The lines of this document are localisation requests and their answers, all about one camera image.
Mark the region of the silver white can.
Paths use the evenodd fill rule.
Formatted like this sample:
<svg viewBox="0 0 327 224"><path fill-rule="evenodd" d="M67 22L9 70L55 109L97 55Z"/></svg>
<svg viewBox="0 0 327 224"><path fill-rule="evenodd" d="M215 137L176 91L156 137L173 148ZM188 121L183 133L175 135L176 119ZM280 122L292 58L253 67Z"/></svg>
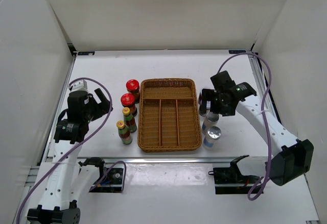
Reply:
<svg viewBox="0 0 327 224"><path fill-rule="evenodd" d="M222 136L221 129L217 126L212 126L208 128L208 130L206 131L202 145L206 149L213 149L214 146L219 141L219 139L221 138L221 136Z"/></svg>
<svg viewBox="0 0 327 224"><path fill-rule="evenodd" d="M215 126L217 124L218 120L219 114L213 113L211 111L207 112L201 127L202 134L205 135L210 127Z"/></svg>

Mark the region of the silver top white can front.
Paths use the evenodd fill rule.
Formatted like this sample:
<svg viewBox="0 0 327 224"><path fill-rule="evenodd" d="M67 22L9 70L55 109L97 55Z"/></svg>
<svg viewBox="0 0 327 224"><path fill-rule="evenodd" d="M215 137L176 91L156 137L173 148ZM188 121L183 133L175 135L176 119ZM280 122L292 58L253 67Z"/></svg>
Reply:
<svg viewBox="0 0 327 224"><path fill-rule="evenodd" d="M221 136L222 136L221 129L217 126L212 126L208 128L208 130L206 131L202 145L206 149L213 149L214 146L219 141L219 139L221 138Z"/></svg>

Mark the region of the purple lid dark jar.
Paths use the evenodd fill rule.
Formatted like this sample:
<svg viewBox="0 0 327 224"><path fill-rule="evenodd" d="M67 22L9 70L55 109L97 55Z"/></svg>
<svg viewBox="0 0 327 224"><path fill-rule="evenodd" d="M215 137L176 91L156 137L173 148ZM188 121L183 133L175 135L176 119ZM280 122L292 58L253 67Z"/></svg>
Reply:
<svg viewBox="0 0 327 224"><path fill-rule="evenodd" d="M199 115L200 116L205 116L211 109L211 102L207 101L206 102L206 111L204 113L201 112L201 110L199 109Z"/></svg>
<svg viewBox="0 0 327 224"><path fill-rule="evenodd" d="M200 105L202 101L202 92L199 92L199 96L198 96L198 104Z"/></svg>

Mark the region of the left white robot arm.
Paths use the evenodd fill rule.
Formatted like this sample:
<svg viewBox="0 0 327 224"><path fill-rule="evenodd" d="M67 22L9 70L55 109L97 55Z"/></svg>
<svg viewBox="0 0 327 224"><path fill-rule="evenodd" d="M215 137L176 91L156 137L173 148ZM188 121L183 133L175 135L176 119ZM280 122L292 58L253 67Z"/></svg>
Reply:
<svg viewBox="0 0 327 224"><path fill-rule="evenodd" d="M68 108L57 119L54 135L52 168L41 178L46 181L43 196L37 207L30 208L30 223L79 223L81 211L72 187L73 174L82 144L86 142L89 123L108 117L112 102L100 88L89 93L75 90L67 98Z"/></svg>

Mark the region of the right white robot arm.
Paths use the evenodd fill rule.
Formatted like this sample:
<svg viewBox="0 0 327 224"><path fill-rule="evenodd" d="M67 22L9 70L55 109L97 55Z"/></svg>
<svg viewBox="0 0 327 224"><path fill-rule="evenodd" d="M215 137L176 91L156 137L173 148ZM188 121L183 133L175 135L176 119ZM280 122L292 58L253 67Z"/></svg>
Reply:
<svg viewBox="0 0 327 224"><path fill-rule="evenodd" d="M257 92L246 82L236 84L227 71L211 77L213 89L201 91L200 111L204 112L208 102L210 111L222 116L241 114L271 146L268 163L270 180L278 186L296 179L310 170L314 145L309 140L299 140L290 133L269 111Z"/></svg>

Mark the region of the purple lid dark jar front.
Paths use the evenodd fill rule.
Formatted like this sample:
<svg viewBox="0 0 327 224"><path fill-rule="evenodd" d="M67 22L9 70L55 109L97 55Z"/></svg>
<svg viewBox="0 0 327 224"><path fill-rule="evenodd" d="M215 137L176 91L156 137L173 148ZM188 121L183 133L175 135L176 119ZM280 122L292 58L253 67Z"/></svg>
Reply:
<svg viewBox="0 0 327 224"><path fill-rule="evenodd" d="M199 109L199 115L200 116L205 116L211 109L211 102L207 101L206 102L206 111L204 113L201 112L201 110Z"/></svg>

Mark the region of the red lid sauce jar front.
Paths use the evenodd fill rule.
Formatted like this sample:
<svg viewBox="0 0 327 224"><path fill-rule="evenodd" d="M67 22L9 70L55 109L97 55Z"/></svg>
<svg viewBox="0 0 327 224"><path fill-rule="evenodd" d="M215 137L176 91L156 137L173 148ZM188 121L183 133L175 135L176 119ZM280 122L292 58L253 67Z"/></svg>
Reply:
<svg viewBox="0 0 327 224"><path fill-rule="evenodd" d="M131 93L125 93L121 96L121 104L123 107L128 107L133 116L137 115L137 107L135 105L135 98Z"/></svg>

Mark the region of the red lid sauce jar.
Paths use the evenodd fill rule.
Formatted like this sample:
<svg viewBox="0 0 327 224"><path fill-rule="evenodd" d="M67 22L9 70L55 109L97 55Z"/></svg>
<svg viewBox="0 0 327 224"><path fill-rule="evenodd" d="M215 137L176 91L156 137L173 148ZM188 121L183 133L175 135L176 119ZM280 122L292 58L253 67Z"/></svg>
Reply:
<svg viewBox="0 0 327 224"><path fill-rule="evenodd" d="M135 103L139 103L140 99L140 86L139 82L135 79L130 79L126 83L126 89L129 93L131 93L134 96Z"/></svg>
<svg viewBox="0 0 327 224"><path fill-rule="evenodd" d="M121 96L121 104L123 107L128 107L133 116L137 115L137 107L135 105L135 98L131 93L125 93Z"/></svg>

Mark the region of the yellow cap sauce bottle rear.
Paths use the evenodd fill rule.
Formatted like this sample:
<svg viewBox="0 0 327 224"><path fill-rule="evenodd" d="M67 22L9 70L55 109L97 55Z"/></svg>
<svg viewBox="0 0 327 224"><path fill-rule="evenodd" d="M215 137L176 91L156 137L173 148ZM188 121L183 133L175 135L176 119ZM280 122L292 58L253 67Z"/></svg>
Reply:
<svg viewBox="0 0 327 224"><path fill-rule="evenodd" d="M136 132L137 125L136 125L136 122L135 122L135 119L134 119L133 115L131 114L130 109L128 107L124 107L122 109L122 113L123 113L123 116L124 116L124 123L127 126L130 133Z"/></svg>

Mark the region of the yellow cap sauce bottle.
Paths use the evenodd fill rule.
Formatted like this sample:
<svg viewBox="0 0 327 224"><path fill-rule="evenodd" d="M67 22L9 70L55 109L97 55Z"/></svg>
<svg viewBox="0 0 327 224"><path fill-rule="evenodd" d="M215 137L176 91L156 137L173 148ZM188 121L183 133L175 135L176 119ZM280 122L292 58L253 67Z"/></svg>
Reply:
<svg viewBox="0 0 327 224"><path fill-rule="evenodd" d="M122 143L126 144L126 145L131 144L132 143L132 137L131 137L130 131L127 128L127 126L125 125L124 121L119 120L116 123L116 127L118 129L118 134L119 134L119 137L120 137Z"/></svg>
<svg viewBox="0 0 327 224"><path fill-rule="evenodd" d="M136 122L135 122L135 119L134 119L133 115L131 114L130 109L128 107L124 107L122 109L122 113L123 113L123 116L124 116L124 123L127 126L130 133L136 132L137 125L136 125Z"/></svg>

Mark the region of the red lid sauce jar rear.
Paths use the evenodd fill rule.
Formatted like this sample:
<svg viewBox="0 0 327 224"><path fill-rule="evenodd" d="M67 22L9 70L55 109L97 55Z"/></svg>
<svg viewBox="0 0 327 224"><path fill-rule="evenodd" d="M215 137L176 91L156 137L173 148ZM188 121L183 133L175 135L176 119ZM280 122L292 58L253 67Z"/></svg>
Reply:
<svg viewBox="0 0 327 224"><path fill-rule="evenodd" d="M126 83L126 89L129 93L131 93L134 96L135 103L139 103L140 99L140 86L139 82L135 79L130 79Z"/></svg>

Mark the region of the yellow cap sauce bottle front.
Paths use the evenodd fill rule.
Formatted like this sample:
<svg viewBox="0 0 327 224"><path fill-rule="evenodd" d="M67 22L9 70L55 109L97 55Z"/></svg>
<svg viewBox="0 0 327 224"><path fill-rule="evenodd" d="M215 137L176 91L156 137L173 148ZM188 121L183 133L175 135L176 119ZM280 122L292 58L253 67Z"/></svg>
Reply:
<svg viewBox="0 0 327 224"><path fill-rule="evenodd" d="M119 137L120 137L122 143L126 144L126 145L131 144L132 143L132 137L131 137L130 131L127 128L127 126L125 125L124 121L119 120L116 123L116 127L118 129L118 134L119 134Z"/></svg>

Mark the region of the wicker divided basket tray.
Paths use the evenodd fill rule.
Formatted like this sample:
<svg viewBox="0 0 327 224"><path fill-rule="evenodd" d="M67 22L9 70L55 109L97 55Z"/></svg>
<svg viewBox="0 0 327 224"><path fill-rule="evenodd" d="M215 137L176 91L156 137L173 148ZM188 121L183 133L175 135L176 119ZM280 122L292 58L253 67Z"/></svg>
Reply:
<svg viewBox="0 0 327 224"><path fill-rule="evenodd" d="M200 147L202 137L193 80L142 81L137 144L145 153L188 152Z"/></svg>

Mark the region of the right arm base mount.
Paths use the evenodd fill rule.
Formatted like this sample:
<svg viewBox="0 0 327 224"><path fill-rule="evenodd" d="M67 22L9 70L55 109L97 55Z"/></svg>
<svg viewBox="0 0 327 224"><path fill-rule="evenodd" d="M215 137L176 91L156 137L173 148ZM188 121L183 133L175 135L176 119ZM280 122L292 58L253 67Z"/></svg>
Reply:
<svg viewBox="0 0 327 224"><path fill-rule="evenodd" d="M257 194L266 173L266 161L263 157L243 155L230 161L228 166L214 167L208 175L214 178L215 194L247 194L258 182L252 191Z"/></svg>

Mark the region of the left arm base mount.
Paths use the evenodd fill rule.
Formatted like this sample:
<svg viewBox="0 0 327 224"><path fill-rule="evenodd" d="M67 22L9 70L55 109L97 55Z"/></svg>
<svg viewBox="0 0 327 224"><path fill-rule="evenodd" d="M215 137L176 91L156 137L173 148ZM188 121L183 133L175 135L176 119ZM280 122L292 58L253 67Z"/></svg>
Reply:
<svg viewBox="0 0 327 224"><path fill-rule="evenodd" d="M84 162L79 161L78 165L81 167L91 165L99 169L99 178L92 184L89 192L122 193L124 191L127 171L124 161L117 161L107 168L104 159L92 157Z"/></svg>

